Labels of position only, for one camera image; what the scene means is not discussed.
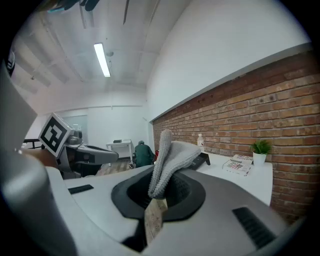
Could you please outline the black box with white label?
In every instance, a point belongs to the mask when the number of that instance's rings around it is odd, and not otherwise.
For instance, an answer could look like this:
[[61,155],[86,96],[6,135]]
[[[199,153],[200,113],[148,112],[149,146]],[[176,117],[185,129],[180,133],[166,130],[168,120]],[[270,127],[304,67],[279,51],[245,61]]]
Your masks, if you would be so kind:
[[210,157],[207,153],[201,152],[193,161],[192,163],[187,167],[190,170],[198,170],[204,163],[206,163],[208,166],[211,165]]

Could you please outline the small newspaper print box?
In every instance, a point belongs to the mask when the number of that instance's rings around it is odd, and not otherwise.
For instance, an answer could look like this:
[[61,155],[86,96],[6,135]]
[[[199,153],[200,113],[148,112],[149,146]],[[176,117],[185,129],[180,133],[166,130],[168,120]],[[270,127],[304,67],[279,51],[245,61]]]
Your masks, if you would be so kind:
[[230,160],[239,162],[242,165],[251,165],[254,159],[252,156],[235,154]]

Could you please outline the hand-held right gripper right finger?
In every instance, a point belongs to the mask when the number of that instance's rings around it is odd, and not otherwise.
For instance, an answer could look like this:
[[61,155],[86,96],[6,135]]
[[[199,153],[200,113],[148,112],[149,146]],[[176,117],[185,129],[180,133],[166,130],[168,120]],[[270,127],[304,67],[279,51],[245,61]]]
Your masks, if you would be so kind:
[[149,245],[149,256],[281,256],[294,227],[240,186],[204,173],[181,174],[205,190],[189,219],[165,222]]

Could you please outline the person's left forearm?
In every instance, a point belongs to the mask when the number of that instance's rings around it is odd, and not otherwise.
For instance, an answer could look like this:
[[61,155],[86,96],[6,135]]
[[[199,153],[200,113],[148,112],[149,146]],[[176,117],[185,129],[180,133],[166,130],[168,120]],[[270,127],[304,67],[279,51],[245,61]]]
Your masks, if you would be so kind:
[[59,166],[58,166],[56,157],[47,149],[23,148],[22,153],[24,155],[28,155],[28,156],[32,156],[33,158],[36,158],[39,162],[41,162],[45,170],[55,170],[56,172],[59,172]]

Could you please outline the grey knit cloth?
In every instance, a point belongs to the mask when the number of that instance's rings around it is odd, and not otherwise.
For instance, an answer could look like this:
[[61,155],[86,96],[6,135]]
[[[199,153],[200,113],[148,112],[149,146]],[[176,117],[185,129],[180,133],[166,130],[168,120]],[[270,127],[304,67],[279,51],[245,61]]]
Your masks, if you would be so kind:
[[150,204],[144,213],[146,244],[150,245],[163,227],[163,215],[168,210],[165,191],[174,173],[191,165],[201,153],[198,146],[173,141],[173,133],[165,129],[160,134],[158,156],[154,164],[148,188]]

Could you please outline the white table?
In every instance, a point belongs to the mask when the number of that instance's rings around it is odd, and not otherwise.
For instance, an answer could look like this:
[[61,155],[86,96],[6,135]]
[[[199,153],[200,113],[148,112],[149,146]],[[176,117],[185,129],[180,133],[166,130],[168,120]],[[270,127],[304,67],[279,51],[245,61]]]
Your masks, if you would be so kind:
[[130,159],[133,162],[133,149],[131,139],[122,139],[121,142],[108,142],[106,149],[118,153],[118,159]]

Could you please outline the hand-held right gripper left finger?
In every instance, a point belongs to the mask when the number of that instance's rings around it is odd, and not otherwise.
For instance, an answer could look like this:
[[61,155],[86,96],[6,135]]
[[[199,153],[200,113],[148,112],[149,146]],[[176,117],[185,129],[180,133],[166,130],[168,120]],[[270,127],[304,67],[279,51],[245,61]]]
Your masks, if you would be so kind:
[[53,198],[67,236],[58,256],[155,256],[147,245],[144,220],[125,217],[112,201],[112,191],[130,178],[140,179],[153,166],[103,176],[64,180],[46,168]]

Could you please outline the large newspaper print box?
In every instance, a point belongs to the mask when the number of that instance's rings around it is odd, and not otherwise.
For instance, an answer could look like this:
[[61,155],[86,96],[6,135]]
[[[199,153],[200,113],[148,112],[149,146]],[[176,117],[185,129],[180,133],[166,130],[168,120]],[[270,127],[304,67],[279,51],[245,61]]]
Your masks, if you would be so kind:
[[246,162],[241,162],[238,160],[231,160],[231,159],[222,165],[223,170],[230,173],[238,174],[241,176],[247,176],[251,168],[252,168],[251,164],[248,164]]

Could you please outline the dark green bag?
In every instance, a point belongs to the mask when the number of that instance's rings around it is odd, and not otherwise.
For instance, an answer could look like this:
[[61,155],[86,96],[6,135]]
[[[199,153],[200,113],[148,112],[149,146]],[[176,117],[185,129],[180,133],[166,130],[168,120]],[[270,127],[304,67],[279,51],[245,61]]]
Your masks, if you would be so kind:
[[140,140],[135,147],[135,157],[135,167],[140,168],[152,165],[155,155],[151,148],[143,140]]

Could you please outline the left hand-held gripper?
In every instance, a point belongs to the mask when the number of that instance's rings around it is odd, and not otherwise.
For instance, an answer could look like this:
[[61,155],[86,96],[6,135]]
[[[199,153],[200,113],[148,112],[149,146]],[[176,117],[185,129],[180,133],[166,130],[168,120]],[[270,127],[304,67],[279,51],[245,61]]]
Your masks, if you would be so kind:
[[119,158],[115,151],[85,143],[82,131],[75,130],[54,112],[49,115],[38,139],[42,148],[54,156],[64,179],[95,176],[100,165],[114,163]]

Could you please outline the green plant in white pot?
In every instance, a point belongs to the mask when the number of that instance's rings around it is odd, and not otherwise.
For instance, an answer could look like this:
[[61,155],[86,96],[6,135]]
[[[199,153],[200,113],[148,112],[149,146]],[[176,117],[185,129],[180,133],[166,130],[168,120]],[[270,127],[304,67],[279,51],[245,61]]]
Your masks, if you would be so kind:
[[272,151],[270,142],[265,139],[254,142],[250,148],[253,153],[254,166],[262,166],[266,161],[267,155]]

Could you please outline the long ceiling light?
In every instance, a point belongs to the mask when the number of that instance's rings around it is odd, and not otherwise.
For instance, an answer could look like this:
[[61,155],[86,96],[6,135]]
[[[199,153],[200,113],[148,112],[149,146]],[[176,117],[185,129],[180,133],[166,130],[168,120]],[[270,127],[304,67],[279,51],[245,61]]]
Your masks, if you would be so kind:
[[96,43],[94,44],[94,50],[100,65],[100,68],[102,70],[102,73],[104,75],[105,78],[110,78],[111,74],[110,74],[110,70],[107,64],[107,60],[105,57],[105,52],[104,52],[104,48],[103,48],[103,44],[102,43]]

